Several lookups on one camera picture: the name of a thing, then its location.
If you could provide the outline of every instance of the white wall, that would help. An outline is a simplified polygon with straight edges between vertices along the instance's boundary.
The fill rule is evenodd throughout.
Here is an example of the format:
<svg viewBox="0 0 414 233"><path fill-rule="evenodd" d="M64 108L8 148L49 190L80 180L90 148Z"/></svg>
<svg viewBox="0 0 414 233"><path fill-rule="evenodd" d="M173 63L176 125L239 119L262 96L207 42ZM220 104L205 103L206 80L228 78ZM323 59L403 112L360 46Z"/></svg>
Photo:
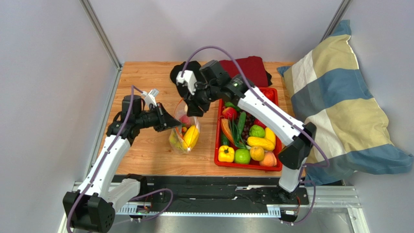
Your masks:
<svg viewBox="0 0 414 233"><path fill-rule="evenodd" d="M321 40L341 0L91 0L121 62L183 61L217 45L234 57L298 61ZM205 50L195 59L226 59Z"/></svg>
<svg viewBox="0 0 414 233"><path fill-rule="evenodd" d="M78 0L0 0L0 232L55 233L116 70Z"/></svg>
<svg viewBox="0 0 414 233"><path fill-rule="evenodd" d="M396 146L414 153L414 1L355 0L353 47L368 88L387 114ZM412 232L414 172L400 175L355 173L356 186L372 233Z"/></svg>

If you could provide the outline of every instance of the carrot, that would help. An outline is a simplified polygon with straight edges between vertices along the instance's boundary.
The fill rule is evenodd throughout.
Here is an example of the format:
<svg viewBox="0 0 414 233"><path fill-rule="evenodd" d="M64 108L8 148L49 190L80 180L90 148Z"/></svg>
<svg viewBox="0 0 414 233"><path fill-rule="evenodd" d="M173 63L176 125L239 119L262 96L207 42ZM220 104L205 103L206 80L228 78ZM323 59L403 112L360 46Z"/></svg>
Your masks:
<svg viewBox="0 0 414 233"><path fill-rule="evenodd" d="M231 134L228 119L222 119L221 126L222 126L222 131L225 134L225 136L230 140L231 143L234 144L233 135Z"/></svg>

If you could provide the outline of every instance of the grape bunch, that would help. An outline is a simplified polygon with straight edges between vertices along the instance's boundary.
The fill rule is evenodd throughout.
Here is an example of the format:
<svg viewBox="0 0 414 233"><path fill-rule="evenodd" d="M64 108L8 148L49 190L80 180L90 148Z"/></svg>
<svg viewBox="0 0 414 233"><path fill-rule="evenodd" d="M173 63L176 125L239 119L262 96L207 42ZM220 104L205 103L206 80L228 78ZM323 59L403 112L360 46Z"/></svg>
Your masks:
<svg viewBox="0 0 414 233"><path fill-rule="evenodd" d="M241 133L241 138L245 143L247 142L247 138L249 137L249 130L253 126L255 119L256 118L254 116L252 116L250 113L247 113L246 123L244 124L243 132Z"/></svg>

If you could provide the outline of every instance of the gray floor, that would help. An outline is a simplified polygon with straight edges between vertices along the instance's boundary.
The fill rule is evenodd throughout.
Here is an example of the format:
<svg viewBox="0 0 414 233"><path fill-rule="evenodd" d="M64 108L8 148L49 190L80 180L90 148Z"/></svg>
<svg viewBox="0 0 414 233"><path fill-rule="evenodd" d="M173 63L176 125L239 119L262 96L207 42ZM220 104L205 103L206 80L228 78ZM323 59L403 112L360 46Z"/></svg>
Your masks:
<svg viewBox="0 0 414 233"><path fill-rule="evenodd" d="M301 209L302 218L307 209ZM128 219L117 216L115 222ZM152 221L126 222L110 233L353 233L346 209L314 209L306 222L297 226L280 224L278 219L242 217L160 216Z"/></svg>

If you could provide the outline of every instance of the wooden tabletop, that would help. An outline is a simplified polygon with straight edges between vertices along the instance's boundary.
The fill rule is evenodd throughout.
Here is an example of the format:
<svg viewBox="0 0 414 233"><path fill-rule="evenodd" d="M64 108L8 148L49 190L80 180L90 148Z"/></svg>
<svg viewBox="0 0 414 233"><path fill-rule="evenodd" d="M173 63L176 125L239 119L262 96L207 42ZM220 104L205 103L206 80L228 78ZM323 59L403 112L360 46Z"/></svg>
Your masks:
<svg viewBox="0 0 414 233"><path fill-rule="evenodd" d="M131 94L131 85L150 91L159 90L156 97L172 115L181 97L170 80L171 69L182 62L127 62L125 63L109 115L108 126L117 112L121 111L124 96ZM282 78L276 68L292 63L267 62L266 70L272 75L271 87L277 89L279 106L293 115L292 103ZM281 172L222 167L214 164L218 101L200 119L200 137L190 154L176 154L169 143L171 130L157 133L152 128L141 130L131 149L118 167L117 174L141 175L198 175L198 176L274 176Z"/></svg>

